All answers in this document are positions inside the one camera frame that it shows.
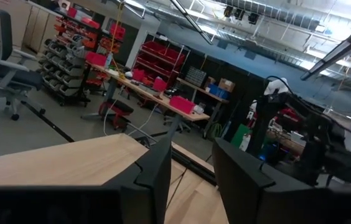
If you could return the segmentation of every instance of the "blue bin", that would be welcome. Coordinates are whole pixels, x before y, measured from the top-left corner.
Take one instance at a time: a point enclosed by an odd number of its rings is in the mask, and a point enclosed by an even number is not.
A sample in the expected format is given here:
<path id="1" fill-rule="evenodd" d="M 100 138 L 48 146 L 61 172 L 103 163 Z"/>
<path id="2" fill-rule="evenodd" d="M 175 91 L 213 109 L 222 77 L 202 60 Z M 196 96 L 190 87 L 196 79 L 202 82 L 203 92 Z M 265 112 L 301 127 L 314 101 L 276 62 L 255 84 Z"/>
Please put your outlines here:
<path id="1" fill-rule="evenodd" d="M 209 84 L 208 87 L 210 88 L 209 93 L 216 95 L 222 99 L 227 99 L 230 95 L 230 92 L 223 90 L 214 84 Z"/>

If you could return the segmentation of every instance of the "storage rack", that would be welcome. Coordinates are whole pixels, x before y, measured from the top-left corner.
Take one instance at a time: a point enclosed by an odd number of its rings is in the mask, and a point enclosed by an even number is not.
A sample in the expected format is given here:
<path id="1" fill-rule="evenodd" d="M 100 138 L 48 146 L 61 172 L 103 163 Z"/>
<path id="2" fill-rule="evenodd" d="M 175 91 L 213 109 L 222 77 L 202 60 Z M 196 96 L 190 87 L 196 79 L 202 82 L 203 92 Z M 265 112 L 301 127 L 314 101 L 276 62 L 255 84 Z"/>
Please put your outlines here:
<path id="1" fill-rule="evenodd" d="M 147 78 L 152 82 L 159 76 L 167 83 L 167 87 L 172 86 L 190 54 L 190 49 L 172 40 L 160 39 L 156 34 L 149 35 L 153 39 L 139 48 L 133 69 L 146 71 Z"/>
<path id="2" fill-rule="evenodd" d="M 97 52 L 98 48 L 107 54 L 110 46 L 107 43 L 100 46 L 100 42 L 104 39 L 111 40 L 112 35 L 65 13 L 57 13 L 62 16 L 57 18 L 60 25 L 55 25 L 59 33 L 55 36 L 55 40 L 46 40 L 47 50 L 40 61 L 42 68 L 38 72 L 43 75 L 43 86 L 59 100 L 60 106 L 83 102 L 86 107 L 90 99 L 87 98 L 84 90 L 87 88 L 91 65 L 85 63 L 85 57 L 88 52 Z M 75 41 L 73 39 L 75 35 L 82 38 Z M 115 39 L 116 46 L 121 43 L 123 43 L 121 40 Z M 84 49 L 75 49 L 80 46 L 84 46 Z"/>

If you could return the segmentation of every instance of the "gray wall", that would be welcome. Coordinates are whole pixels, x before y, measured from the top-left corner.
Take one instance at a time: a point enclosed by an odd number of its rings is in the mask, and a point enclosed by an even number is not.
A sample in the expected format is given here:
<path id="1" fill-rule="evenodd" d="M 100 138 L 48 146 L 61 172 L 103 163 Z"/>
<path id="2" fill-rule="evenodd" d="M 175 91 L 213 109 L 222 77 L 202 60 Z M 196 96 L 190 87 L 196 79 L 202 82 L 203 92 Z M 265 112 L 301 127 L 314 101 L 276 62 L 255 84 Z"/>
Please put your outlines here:
<path id="1" fill-rule="evenodd" d="M 333 107 L 337 111 L 351 111 L 351 93 L 331 91 L 334 83 L 321 78 L 301 81 L 300 76 L 304 73 L 302 70 L 279 62 L 275 63 L 274 60 L 260 55 L 257 55 L 254 60 L 248 59 L 244 56 L 246 50 L 236 50 L 237 47 L 231 44 L 226 49 L 221 49 L 216 46 L 218 43 L 217 40 L 214 40 L 214 45 L 209 45 L 197 32 L 185 28 L 182 29 L 175 24 L 162 22 L 158 31 L 174 41 L 178 41 L 263 78 L 270 75 L 285 77 L 288 79 L 292 90 L 303 98 L 317 101 L 322 105 L 330 105 L 334 100 Z M 346 134 L 346 138 L 346 145 L 351 150 L 351 135 Z"/>

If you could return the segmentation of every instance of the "concrete floor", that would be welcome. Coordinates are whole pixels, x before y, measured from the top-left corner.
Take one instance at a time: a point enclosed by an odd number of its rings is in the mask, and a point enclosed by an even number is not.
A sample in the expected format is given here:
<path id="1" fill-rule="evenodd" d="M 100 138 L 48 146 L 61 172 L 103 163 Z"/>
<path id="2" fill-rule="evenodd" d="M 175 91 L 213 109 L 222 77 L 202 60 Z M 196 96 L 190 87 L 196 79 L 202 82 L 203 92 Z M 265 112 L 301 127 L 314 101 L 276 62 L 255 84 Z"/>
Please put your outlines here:
<path id="1" fill-rule="evenodd" d="M 11 57 L 9 60 L 16 62 L 19 58 Z M 31 61 L 26 62 L 25 66 L 32 70 L 39 67 L 37 62 Z M 84 120 L 80 118 L 83 114 L 96 112 L 103 100 L 102 96 L 90 95 L 91 103 L 86 108 L 82 105 L 59 106 L 58 102 L 47 94 L 44 89 L 30 92 L 29 97 L 43 104 L 47 110 L 45 117 L 75 141 L 104 136 L 103 122 L 100 119 Z M 128 117 L 134 125 L 140 126 L 145 123 L 151 110 L 140 108 L 137 105 L 137 100 L 133 97 L 127 100 L 119 96 L 119 100 L 134 108 L 134 113 Z M 23 106 L 19 108 L 19 120 L 12 121 L 9 118 L 8 108 L 6 109 L 5 99 L 0 99 L 0 155 L 67 143 L 67 140 L 27 108 Z M 167 131 L 168 128 L 168 125 L 163 125 L 163 115 L 153 113 L 143 130 L 152 134 Z M 114 131 L 112 126 L 106 125 L 106 133 L 116 134 L 119 131 Z M 212 143 L 202 139 L 201 135 L 198 130 L 193 129 L 190 133 L 185 131 L 182 134 L 176 133 L 173 141 L 196 156 L 206 159 L 211 154 Z M 139 136 L 139 133 L 132 134 L 132 137 Z"/>

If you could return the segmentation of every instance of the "standing desk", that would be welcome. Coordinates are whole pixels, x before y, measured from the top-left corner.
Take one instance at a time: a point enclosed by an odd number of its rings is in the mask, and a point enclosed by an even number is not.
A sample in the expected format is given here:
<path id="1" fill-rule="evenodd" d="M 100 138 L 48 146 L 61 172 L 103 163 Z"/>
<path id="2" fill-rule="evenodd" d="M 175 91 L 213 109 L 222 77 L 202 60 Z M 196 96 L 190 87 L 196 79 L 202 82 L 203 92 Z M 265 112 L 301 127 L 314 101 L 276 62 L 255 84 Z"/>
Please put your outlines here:
<path id="1" fill-rule="evenodd" d="M 119 82 L 119 83 L 125 85 L 126 87 L 129 87 L 130 89 L 138 92 L 139 94 L 144 95 L 145 97 L 149 98 L 150 100 L 155 101 L 156 103 L 158 103 L 162 106 L 165 106 L 169 110 L 175 112 L 176 116 L 174 117 L 174 120 L 170 126 L 170 129 L 167 132 L 167 135 L 170 139 L 172 139 L 172 137 L 176 133 L 178 125 L 181 122 L 181 118 L 185 118 L 189 121 L 200 121 L 203 119 L 209 119 L 209 116 L 206 114 L 196 114 L 196 113 L 187 114 L 181 110 L 178 110 L 177 108 L 170 105 L 170 103 L 169 103 L 170 99 L 168 99 L 167 97 L 161 96 L 161 99 L 159 99 L 159 98 L 153 96 L 152 94 L 148 93 L 147 91 L 142 90 L 138 86 L 132 84 L 130 80 L 120 78 L 118 76 L 118 72 L 116 72 L 114 70 L 105 70 L 105 68 L 103 66 L 94 65 L 94 64 L 90 64 L 90 65 L 91 65 L 91 67 L 93 67 L 101 72 L 105 72 L 107 75 L 109 75 L 111 77 L 110 84 L 109 84 L 109 87 L 106 91 L 106 95 L 104 98 L 104 102 L 108 101 L 109 99 L 111 99 L 113 97 L 115 90 L 116 90 L 116 85 Z M 82 118 L 91 118 L 91 117 L 97 117 L 97 116 L 101 117 L 98 113 L 93 113 L 93 114 L 83 115 Z M 134 125 L 131 125 L 131 126 L 135 129 L 137 129 L 139 132 L 146 135 L 146 133 L 144 133 L 138 127 L 136 127 Z"/>
<path id="2" fill-rule="evenodd" d="M 133 138 L 114 134 L 8 154 L 0 156 L 0 185 L 102 185 L 146 151 Z M 226 224 L 215 187 L 189 170 L 180 181 L 185 167 L 176 161 L 171 168 L 168 200 L 174 197 L 165 223 Z"/>
<path id="3" fill-rule="evenodd" d="M 210 117 L 210 119 L 208 120 L 208 123 L 206 124 L 206 127 L 205 127 L 204 138 L 206 138 L 207 132 L 208 132 L 209 128 L 211 127 L 211 125 L 212 125 L 212 123 L 213 123 L 213 121 L 214 121 L 214 119 L 215 119 L 217 113 L 220 111 L 221 105 L 222 105 L 222 104 L 227 104 L 227 103 L 229 103 L 229 101 L 226 100 L 226 99 L 220 98 L 220 97 L 218 97 L 218 96 L 216 96 L 216 95 L 213 95 L 213 94 L 211 94 L 211 93 L 208 93 L 208 92 L 206 92 L 204 89 L 201 89 L 201 88 L 195 86 L 194 84 L 189 83 L 189 82 L 187 82 L 187 81 L 185 81 L 185 80 L 183 80 L 183 79 L 181 79 L 181 78 L 177 78 L 177 81 L 179 81 L 179 82 L 180 82 L 181 84 L 183 84 L 183 85 L 187 85 L 187 86 L 189 86 L 189 87 L 191 87 L 191 88 L 194 89 L 194 94 L 193 94 L 192 100 L 191 100 L 192 102 L 195 100 L 196 92 L 197 92 L 197 91 L 199 91 L 199 92 L 201 92 L 201 93 L 205 93 L 206 95 L 210 96 L 211 98 L 217 100 L 217 104 L 216 104 L 216 106 L 215 106 L 215 108 L 214 108 L 214 110 L 213 110 L 213 114 L 211 115 L 211 117 Z"/>

